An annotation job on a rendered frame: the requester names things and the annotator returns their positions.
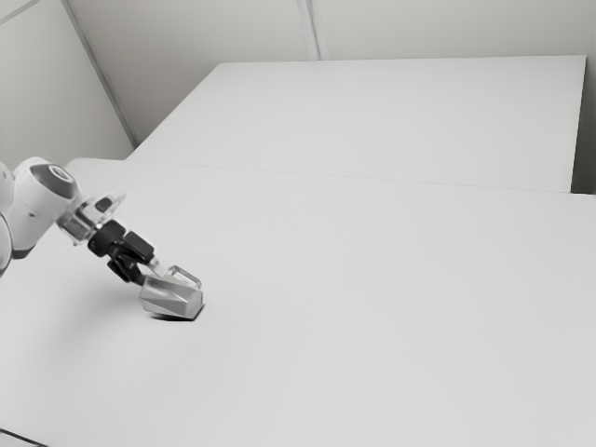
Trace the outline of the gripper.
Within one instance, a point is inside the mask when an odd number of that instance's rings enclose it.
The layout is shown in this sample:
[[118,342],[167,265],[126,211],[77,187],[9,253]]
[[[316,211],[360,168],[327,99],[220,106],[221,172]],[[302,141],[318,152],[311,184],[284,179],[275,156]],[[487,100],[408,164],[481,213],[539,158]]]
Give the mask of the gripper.
[[116,220],[105,223],[95,233],[88,249],[98,257],[109,256],[107,266],[126,283],[144,284],[145,275],[139,264],[146,265],[153,275],[167,274],[167,267],[155,257],[155,248]]

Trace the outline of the faceted mug with angular handle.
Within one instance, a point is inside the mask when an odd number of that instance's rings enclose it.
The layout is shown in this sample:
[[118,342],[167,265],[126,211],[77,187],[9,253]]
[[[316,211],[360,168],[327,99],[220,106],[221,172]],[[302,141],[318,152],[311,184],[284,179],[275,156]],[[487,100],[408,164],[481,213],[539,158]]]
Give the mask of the faceted mug with angular handle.
[[139,299],[147,312],[183,320],[194,320],[204,306],[200,279],[178,265],[146,275]]

